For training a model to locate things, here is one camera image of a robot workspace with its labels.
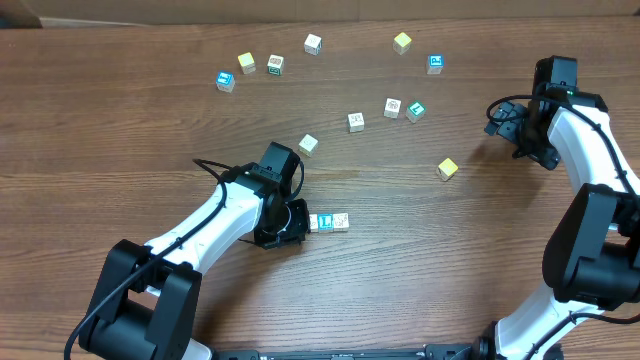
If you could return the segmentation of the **brown engraved wood block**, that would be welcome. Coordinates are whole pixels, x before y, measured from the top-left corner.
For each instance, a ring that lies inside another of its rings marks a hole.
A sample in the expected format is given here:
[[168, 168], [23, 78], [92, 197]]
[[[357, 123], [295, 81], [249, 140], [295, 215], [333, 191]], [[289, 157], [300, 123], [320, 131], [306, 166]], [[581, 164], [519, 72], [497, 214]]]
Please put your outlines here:
[[335, 213], [333, 215], [333, 230], [335, 232], [346, 232], [349, 228], [349, 215], [347, 213]]

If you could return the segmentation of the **blue T block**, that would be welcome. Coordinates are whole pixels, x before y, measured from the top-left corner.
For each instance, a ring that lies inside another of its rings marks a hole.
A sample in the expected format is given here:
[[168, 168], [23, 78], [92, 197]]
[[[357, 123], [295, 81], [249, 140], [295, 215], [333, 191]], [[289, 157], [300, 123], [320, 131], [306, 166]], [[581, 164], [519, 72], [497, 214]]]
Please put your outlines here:
[[310, 214], [309, 215], [309, 228], [311, 233], [319, 232], [319, 224], [318, 224], [318, 215]]

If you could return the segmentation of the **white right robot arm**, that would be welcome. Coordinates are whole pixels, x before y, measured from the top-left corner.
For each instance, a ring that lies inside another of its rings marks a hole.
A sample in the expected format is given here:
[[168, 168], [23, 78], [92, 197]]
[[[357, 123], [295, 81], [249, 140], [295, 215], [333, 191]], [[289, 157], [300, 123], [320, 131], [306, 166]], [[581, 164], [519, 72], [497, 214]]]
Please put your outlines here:
[[560, 359], [559, 341], [586, 320], [639, 320], [610, 314], [639, 300], [639, 179], [614, 139], [602, 97], [579, 90], [577, 68], [574, 58], [543, 58], [531, 94], [501, 98], [486, 110], [488, 135], [548, 170], [563, 163], [575, 197], [545, 247], [542, 284], [486, 329], [472, 359]]

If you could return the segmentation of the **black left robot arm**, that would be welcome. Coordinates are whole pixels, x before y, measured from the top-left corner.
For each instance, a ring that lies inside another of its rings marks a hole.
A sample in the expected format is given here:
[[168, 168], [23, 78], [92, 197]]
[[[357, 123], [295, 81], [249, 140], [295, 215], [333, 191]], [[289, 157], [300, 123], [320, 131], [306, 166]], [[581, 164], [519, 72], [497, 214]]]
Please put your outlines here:
[[210, 359], [192, 337], [203, 275], [238, 240], [278, 248], [310, 231], [301, 188], [304, 172], [290, 148], [271, 143], [259, 162], [242, 166], [198, 159], [217, 181], [211, 197], [169, 232], [143, 245], [126, 239], [107, 254], [87, 313], [63, 351], [74, 345], [103, 359]]

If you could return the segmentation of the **blue L block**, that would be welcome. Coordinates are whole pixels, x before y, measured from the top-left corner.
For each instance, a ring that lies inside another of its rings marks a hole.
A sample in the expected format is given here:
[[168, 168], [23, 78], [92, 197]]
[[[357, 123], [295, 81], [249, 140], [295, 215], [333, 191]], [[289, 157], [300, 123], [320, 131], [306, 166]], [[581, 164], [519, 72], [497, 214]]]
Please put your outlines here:
[[332, 214], [318, 214], [317, 224], [318, 224], [318, 231], [320, 233], [334, 231], [334, 221], [333, 221]]

